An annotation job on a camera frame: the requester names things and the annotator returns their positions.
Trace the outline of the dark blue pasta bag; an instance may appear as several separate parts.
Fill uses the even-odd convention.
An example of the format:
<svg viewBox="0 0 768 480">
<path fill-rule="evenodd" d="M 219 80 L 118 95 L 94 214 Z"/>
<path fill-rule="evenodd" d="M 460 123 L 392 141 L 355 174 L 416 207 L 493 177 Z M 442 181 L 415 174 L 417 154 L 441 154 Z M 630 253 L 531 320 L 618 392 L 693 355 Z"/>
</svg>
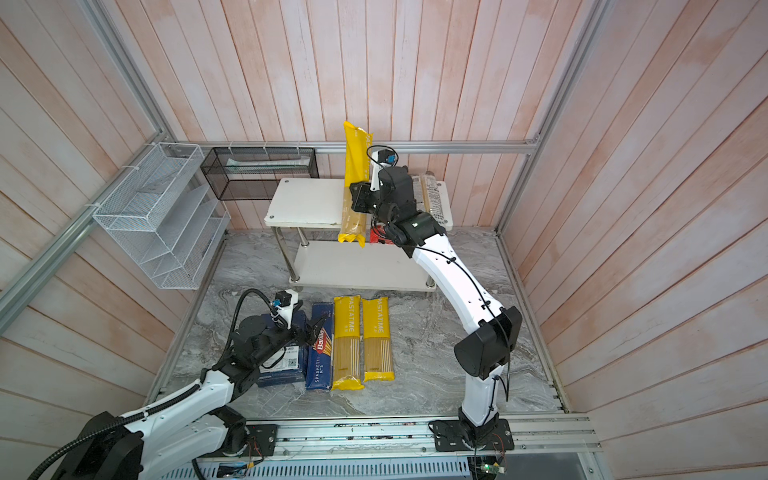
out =
<svg viewBox="0 0 768 480">
<path fill-rule="evenodd" d="M 256 385 L 259 388 L 266 388 L 303 383 L 306 380 L 308 350 L 308 346 L 300 346 L 295 341 L 281 347 L 260 366 Z"/>
</svg>

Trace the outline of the black mesh basket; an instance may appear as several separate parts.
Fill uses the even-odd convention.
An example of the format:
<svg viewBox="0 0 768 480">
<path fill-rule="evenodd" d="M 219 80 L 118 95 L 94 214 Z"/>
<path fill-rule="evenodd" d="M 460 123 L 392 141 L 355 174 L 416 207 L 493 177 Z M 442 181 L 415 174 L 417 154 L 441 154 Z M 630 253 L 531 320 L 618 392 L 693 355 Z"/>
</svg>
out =
<svg viewBox="0 0 768 480">
<path fill-rule="evenodd" d="M 222 201 L 271 200 L 284 178 L 318 178 L 315 150 L 303 147 L 215 147 L 201 171 Z"/>
</svg>

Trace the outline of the blue Barilla spaghetti box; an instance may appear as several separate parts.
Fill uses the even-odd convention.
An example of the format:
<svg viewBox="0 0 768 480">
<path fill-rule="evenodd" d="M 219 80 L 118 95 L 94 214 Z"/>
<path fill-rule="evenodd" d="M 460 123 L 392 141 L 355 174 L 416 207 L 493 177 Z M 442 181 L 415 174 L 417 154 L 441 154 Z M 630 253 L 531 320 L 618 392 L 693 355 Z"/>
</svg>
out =
<svg viewBox="0 0 768 480">
<path fill-rule="evenodd" d="M 334 304 L 312 306 L 312 319 L 322 318 L 323 324 L 315 343 L 309 347 L 305 387 L 307 390 L 330 390 L 333 381 Z"/>
</svg>

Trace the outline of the yellow Pastatime spaghetti pack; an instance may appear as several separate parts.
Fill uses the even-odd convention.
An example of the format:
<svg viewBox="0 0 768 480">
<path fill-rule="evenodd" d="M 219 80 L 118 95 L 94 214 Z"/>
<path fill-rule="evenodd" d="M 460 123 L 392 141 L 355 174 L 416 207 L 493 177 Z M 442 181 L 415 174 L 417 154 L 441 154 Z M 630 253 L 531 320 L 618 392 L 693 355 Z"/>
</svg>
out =
<svg viewBox="0 0 768 480">
<path fill-rule="evenodd" d="M 361 298 L 334 299 L 334 344 L 332 390 L 361 390 Z"/>
<path fill-rule="evenodd" d="M 364 381 L 394 381 L 387 297 L 362 301 Z"/>
</svg>

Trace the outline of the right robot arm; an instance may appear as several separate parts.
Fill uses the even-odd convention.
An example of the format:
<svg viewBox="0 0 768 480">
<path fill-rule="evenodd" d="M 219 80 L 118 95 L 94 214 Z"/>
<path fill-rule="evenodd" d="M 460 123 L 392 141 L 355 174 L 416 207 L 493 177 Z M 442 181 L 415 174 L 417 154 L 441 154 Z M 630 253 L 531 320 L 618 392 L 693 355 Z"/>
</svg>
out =
<svg viewBox="0 0 768 480">
<path fill-rule="evenodd" d="M 352 209 L 369 214 L 384 238 L 419 265 L 456 311 L 466 337 L 454 355 L 466 374 L 464 398 L 456 420 L 429 423 L 435 448 L 442 452 L 482 450 L 497 444 L 511 447 L 508 422 L 498 397 L 508 392 L 504 367 L 511 360 L 522 325 L 516 307 L 496 300 L 460 260 L 445 228 L 417 208 L 413 181 L 405 166 L 375 162 L 372 179 L 349 186 Z"/>
</svg>

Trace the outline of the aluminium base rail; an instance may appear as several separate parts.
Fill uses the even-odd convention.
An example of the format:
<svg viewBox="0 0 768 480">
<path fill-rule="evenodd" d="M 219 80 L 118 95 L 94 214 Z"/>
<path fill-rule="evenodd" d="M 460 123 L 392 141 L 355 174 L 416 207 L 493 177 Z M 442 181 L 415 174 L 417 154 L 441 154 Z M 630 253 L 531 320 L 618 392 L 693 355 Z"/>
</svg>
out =
<svg viewBox="0 0 768 480">
<path fill-rule="evenodd" d="M 503 417 L 476 446 L 444 417 L 278 420 L 239 457 L 182 465 L 170 479 L 608 479 L 587 416 Z"/>
</svg>

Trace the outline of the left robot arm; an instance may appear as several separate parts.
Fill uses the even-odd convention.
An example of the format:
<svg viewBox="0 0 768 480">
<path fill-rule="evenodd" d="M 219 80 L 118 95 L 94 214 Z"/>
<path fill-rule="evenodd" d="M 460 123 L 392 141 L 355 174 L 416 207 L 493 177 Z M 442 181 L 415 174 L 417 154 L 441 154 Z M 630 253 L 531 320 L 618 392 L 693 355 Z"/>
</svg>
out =
<svg viewBox="0 0 768 480">
<path fill-rule="evenodd" d="M 313 345 L 326 315 L 302 325 L 269 327 L 261 316 L 241 321 L 220 360 L 165 399 L 132 413 L 92 418 L 77 439 L 32 473 L 52 464 L 56 479 L 158 479 L 209 453 L 256 451 L 245 418 L 231 408 L 257 381 L 261 368 L 290 344 Z"/>
</svg>

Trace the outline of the white two-tier shelf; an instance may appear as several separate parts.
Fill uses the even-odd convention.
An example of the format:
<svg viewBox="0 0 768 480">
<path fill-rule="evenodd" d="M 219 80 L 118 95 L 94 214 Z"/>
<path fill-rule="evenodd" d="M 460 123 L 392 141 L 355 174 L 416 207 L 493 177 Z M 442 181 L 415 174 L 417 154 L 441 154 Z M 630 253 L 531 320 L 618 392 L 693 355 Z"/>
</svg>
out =
<svg viewBox="0 0 768 480">
<path fill-rule="evenodd" d="M 290 282 L 299 287 L 433 291 L 434 281 L 392 244 L 309 241 L 306 229 L 339 232 L 344 182 L 284 178 L 265 217 L 278 241 Z"/>
</svg>

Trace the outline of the blue white-label spaghetti pack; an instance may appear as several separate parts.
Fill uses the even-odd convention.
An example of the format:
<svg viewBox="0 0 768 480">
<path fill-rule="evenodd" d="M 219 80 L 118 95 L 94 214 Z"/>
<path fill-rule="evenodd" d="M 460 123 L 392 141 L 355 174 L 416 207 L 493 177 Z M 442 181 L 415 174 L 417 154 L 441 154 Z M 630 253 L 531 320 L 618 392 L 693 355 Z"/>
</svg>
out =
<svg viewBox="0 0 768 480">
<path fill-rule="evenodd" d="M 412 177 L 417 208 L 429 213 L 447 231 L 453 229 L 450 198 L 443 181 L 438 181 L 430 172 Z"/>
</svg>

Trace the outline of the red spaghetti pack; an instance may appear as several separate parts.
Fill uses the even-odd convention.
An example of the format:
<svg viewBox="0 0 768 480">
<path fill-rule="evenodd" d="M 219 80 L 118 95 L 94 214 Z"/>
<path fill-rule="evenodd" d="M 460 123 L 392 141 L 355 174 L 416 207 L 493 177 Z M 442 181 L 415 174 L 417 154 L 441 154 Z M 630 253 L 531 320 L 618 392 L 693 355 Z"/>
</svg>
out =
<svg viewBox="0 0 768 480">
<path fill-rule="evenodd" d="M 392 244 L 387 238 L 384 228 L 381 224 L 373 224 L 369 229 L 369 242 L 371 244 Z"/>
</svg>

